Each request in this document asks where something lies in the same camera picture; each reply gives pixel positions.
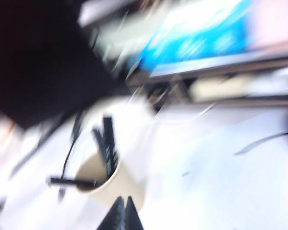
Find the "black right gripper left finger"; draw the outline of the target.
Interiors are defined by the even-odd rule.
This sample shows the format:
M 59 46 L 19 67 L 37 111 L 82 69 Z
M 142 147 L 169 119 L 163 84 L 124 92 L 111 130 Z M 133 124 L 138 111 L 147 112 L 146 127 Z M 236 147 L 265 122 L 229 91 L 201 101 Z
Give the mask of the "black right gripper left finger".
M 105 218 L 106 230 L 122 230 L 124 225 L 125 206 L 124 199 L 119 196 Z

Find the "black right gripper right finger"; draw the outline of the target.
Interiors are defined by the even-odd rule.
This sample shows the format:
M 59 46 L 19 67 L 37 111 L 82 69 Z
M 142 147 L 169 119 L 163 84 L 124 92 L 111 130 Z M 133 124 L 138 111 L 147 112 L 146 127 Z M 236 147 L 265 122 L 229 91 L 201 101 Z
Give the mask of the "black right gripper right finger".
M 125 208 L 125 229 L 144 230 L 131 196 L 128 197 Z

